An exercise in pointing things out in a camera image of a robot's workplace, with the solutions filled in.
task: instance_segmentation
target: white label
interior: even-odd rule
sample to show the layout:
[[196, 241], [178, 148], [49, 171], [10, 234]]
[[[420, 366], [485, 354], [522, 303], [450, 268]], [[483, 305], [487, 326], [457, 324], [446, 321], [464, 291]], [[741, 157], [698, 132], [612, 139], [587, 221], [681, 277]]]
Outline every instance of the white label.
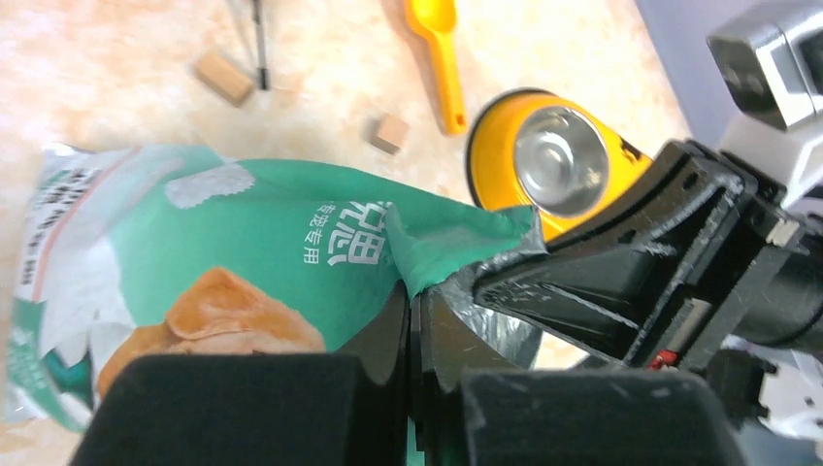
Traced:
[[35, 198], [26, 227], [25, 243], [16, 282], [16, 296], [31, 301], [41, 274], [40, 259], [59, 234], [58, 225], [69, 216], [100, 175], [100, 170], [77, 168]]
[[178, 209], [191, 209], [215, 196], [239, 194], [254, 186], [254, 176], [230, 163], [166, 183], [166, 198]]
[[[334, 204], [321, 206], [309, 222], [309, 232], [303, 240], [303, 262], [319, 264], [325, 262], [330, 266], [341, 262], [351, 264], [377, 265], [385, 243], [383, 238], [383, 218], [390, 202], [360, 204], [349, 202], [350, 208], [340, 211], [337, 221], [333, 214], [337, 210]], [[326, 224], [334, 229], [324, 235]], [[322, 247], [326, 238], [327, 248]], [[321, 251], [325, 250], [327, 258], [320, 260]]]

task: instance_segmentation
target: red component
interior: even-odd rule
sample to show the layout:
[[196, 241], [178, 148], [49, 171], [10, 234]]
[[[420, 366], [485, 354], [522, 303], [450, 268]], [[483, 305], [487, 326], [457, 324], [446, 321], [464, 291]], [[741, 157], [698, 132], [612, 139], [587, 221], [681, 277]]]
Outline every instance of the red component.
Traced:
[[651, 361], [648, 368], [652, 371], [659, 371], [665, 366], [674, 366], [676, 362], [677, 353], [674, 351], [669, 351], [668, 349], [663, 349], [657, 353], [656, 356], [654, 356], [654, 360]]

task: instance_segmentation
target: black plastic part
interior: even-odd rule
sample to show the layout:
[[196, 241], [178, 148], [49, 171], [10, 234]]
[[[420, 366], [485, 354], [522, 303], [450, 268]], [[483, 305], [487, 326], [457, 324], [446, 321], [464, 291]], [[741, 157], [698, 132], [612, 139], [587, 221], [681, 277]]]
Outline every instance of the black plastic part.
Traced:
[[665, 350], [676, 367], [700, 370], [730, 333], [820, 351], [823, 230], [783, 211], [784, 195], [730, 153], [669, 142], [624, 195], [547, 244], [547, 255], [479, 280], [475, 300], [606, 367], [645, 367]]
[[259, 68], [258, 71], [260, 73], [260, 89], [269, 90], [269, 69]]
[[708, 49], [717, 68], [723, 73], [746, 76], [745, 80], [724, 80], [735, 105], [750, 117], [785, 131], [788, 127], [786, 120], [777, 106], [755, 51], [743, 42], [719, 37], [708, 39]]
[[570, 370], [579, 371], [579, 370], [587, 370], [587, 369], [597, 369], [600, 371], [616, 371], [616, 370], [623, 370], [625, 369], [620, 364], [615, 364], [613, 362], [605, 361], [596, 356], [586, 356], [578, 362], [575, 366], [571, 367]]
[[[623, 196], [548, 244], [549, 255], [480, 280], [476, 302], [606, 361], [648, 365], [691, 314], [684, 303], [700, 298], [694, 287], [756, 193], [756, 180], [730, 165], [695, 144], [668, 143]], [[757, 252], [737, 257], [741, 268]], [[713, 350], [744, 311], [717, 325]], [[688, 351], [691, 339], [681, 340]]]
[[736, 334], [768, 347], [823, 349], [823, 241], [805, 237], [800, 250], [768, 287], [757, 290]]
[[74, 465], [405, 465], [401, 283], [340, 352], [143, 357], [117, 377]]
[[514, 370], [448, 306], [424, 291], [411, 303], [411, 413], [427, 464], [465, 463], [460, 380], [469, 369]]
[[763, 378], [776, 372], [772, 363], [757, 356], [736, 349], [721, 349], [701, 375], [720, 399], [729, 420], [740, 429], [747, 420], [769, 414], [760, 404], [760, 391]]
[[462, 464], [744, 464], [718, 400], [683, 373], [469, 373], [461, 391]]
[[823, 33], [815, 34], [800, 44], [811, 83], [818, 94], [823, 94]]

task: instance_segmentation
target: black stick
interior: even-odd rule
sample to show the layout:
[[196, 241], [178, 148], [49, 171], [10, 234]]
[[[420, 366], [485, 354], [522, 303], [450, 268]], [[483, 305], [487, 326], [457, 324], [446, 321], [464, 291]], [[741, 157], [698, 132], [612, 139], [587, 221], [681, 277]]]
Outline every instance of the black stick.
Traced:
[[254, 24], [257, 29], [257, 65], [260, 71], [260, 88], [269, 90], [269, 68], [266, 66], [266, 33], [263, 32], [263, 15], [261, 4], [263, 0], [252, 0], [254, 3]]

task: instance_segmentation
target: orange snack picture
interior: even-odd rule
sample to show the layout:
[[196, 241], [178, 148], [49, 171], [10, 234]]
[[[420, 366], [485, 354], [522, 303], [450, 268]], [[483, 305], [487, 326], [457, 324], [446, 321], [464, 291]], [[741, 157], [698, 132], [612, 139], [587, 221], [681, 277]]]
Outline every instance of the orange snack picture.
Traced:
[[97, 381], [105, 396], [132, 360], [147, 354], [323, 352], [323, 337], [297, 311], [215, 267], [185, 291], [164, 322], [138, 327], [115, 351]]

